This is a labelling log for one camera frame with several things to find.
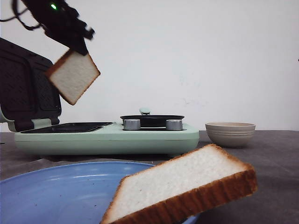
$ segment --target robotic arm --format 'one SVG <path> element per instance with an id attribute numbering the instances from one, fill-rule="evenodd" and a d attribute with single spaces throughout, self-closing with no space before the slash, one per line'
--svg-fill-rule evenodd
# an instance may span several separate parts
<path id="1" fill-rule="evenodd" d="M 84 38 L 91 40 L 94 30 L 92 28 L 89 30 L 86 29 L 86 23 L 78 19 L 79 13 L 76 9 L 69 7 L 65 0 L 22 1 L 39 24 L 30 27 L 21 21 L 19 16 L 26 10 L 19 13 L 18 0 L 12 0 L 14 17 L 11 19 L 18 19 L 24 28 L 28 30 L 42 27 L 45 30 L 45 34 L 53 40 L 82 55 L 88 53 Z"/>

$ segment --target pan handle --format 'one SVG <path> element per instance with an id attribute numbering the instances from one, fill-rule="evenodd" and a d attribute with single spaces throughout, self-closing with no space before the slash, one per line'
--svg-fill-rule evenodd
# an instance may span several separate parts
<path id="1" fill-rule="evenodd" d="M 149 115 L 150 114 L 150 109 L 146 107 L 142 107 L 139 109 L 139 112 L 141 115 Z"/>

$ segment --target toast slice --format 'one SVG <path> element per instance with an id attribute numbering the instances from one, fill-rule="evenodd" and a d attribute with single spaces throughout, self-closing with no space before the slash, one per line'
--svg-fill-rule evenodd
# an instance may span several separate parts
<path id="1" fill-rule="evenodd" d="M 211 144 L 124 177 L 101 224 L 173 224 L 256 190 L 254 168 Z"/>
<path id="2" fill-rule="evenodd" d="M 99 75 L 89 54 L 83 56 L 71 49 L 46 71 L 50 82 L 71 105 L 75 105 Z"/>

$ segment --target sandwich maker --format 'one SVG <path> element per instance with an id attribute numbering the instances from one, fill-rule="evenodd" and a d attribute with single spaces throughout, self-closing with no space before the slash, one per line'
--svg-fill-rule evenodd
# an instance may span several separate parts
<path id="1" fill-rule="evenodd" d="M 115 122 L 60 124 L 58 90 L 44 72 L 52 62 L 0 38 L 0 121 L 16 132 L 16 146 L 28 153 L 58 154 L 170 154 L 193 150 L 198 129 L 183 116 L 122 116 Z"/>

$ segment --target black cable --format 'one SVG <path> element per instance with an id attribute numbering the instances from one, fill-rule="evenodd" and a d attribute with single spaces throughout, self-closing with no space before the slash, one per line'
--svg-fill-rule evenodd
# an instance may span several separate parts
<path id="1" fill-rule="evenodd" d="M 28 9 L 26 8 L 26 9 L 24 9 L 23 11 L 21 11 L 18 15 L 22 15 L 24 12 L 26 12 Z M 8 18 L 8 19 L 5 19 L 5 20 L 0 20 L 0 22 L 7 22 L 7 21 L 11 21 L 11 20 L 13 20 L 13 19 L 15 19 L 16 18 L 16 16 L 13 16 L 13 17 L 10 17 L 10 18 Z"/>
<path id="2" fill-rule="evenodd" d="M 27 26 L 20 18 L 19 18 L 19 12 L 18 12 L 18 0 L 13 0 L 12 1 L 12 5 L 11 5 L 12 9 L 13 9 L 13 12 L 14 12 L 14 15 L 16 17 L 16 19 L 23 25 L 23 27 L 27 30 L 34 30 L 36 28 L 39 28 L 41 26 L 41 24 L 37 24 L 36 26 L 34 27 L 30 27 L 30 26 Z"/>

